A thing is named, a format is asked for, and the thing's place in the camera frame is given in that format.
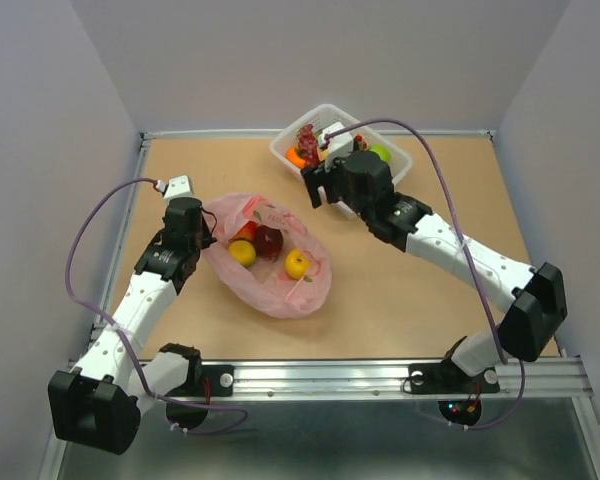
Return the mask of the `dark red apple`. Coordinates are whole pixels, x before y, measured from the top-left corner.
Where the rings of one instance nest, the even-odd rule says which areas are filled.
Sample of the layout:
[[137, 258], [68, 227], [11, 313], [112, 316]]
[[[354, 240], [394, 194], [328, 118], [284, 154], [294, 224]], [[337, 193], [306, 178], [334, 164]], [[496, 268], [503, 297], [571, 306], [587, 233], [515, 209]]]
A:
[[284, 236], [279, 229], [260, 225], [255, 231], [253, 245], [258, 257], [276, 259], [283, 249]]

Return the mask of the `pink plastic bag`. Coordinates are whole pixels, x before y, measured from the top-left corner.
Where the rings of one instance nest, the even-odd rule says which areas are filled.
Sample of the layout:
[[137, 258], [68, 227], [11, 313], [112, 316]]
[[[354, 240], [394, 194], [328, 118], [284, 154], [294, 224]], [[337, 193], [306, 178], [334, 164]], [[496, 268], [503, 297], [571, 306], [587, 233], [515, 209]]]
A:
[[[231, 193], [204, 204], [217, 239], [203, 252], [219, 279], [254, 309], [275, 318], [302, 318], [325, 302], [332, 282], [327, 250], [289, 209], [259, 194]], [[280, 254], [258, 256], [249, 267], [232, 257], [228, 248], [239, 230], [253, 221], [282, 233]], [[307, 271], [298, 279], [285, 269], [288, 254], [297, 249], [308, 260]]]

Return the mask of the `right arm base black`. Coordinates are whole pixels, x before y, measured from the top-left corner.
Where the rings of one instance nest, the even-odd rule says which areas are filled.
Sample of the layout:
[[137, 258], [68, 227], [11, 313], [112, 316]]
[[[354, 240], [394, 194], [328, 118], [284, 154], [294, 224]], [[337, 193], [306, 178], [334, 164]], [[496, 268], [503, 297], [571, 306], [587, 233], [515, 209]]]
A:
[[500, 384], [493, 367], [483, 368], [477, 374], [467, 375], [452, 360], [463, 337], [448, 350], [438, 363], [412, 363], [401, 391], [413, 395], [442, 395], [438, 408], [451, 424], [474, 427], [482, 414], [482, 396], [500, 392]]

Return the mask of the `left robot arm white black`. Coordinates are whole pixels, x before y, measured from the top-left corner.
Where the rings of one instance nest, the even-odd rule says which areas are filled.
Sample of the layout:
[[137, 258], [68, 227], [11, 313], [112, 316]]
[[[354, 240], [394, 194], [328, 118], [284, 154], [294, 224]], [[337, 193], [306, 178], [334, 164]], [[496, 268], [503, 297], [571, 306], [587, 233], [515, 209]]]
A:
[[163, 224], [97, 341], [71, 371], [49, 381], [54, 433], [61, 440], [122, 454], [155, 401], [202, 384], [201, 356], [193, 347], [168, 344], [145, 367], [136, 357], [214, 241], [201, 201], [190, 195], [167, 200]]

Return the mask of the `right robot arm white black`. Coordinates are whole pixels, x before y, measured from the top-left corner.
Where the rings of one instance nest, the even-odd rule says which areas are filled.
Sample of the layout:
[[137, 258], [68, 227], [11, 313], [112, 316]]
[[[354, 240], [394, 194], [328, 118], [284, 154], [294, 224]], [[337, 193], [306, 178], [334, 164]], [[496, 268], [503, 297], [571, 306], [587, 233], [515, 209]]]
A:
[[512, 260], [461, 233], [428, 205], [395, 190], [388, 165], [354, 151], [301, 171], [313, 207], [347, 205], [380, 241], [426, 260], [469, 286], [503, 314], [500, 323], [461, 339], [440, 366], [443, 384], [462, 390], [510, 358], [535, 361], [567, 316], [561, 270]]

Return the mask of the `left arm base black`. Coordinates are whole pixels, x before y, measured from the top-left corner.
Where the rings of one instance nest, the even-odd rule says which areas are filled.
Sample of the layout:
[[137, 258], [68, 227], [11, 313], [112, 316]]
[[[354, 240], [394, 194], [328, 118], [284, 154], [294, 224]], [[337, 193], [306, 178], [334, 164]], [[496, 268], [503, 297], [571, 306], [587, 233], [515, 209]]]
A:
[[[179, 386], [170, 387], [165, 395], [194, 397], [202, 403], [210, 404], [214, 397], [230, 397], [233, 394], [234, 372], [235, 367], [230, 364], [204, 364], [201, 373], [195, 379], [187, 379]], [[207, 410], [173, 404], [167, 404], [165, 415], [170, 424], [194, 432], [198, 432], [205, 421], [210, 418]]]

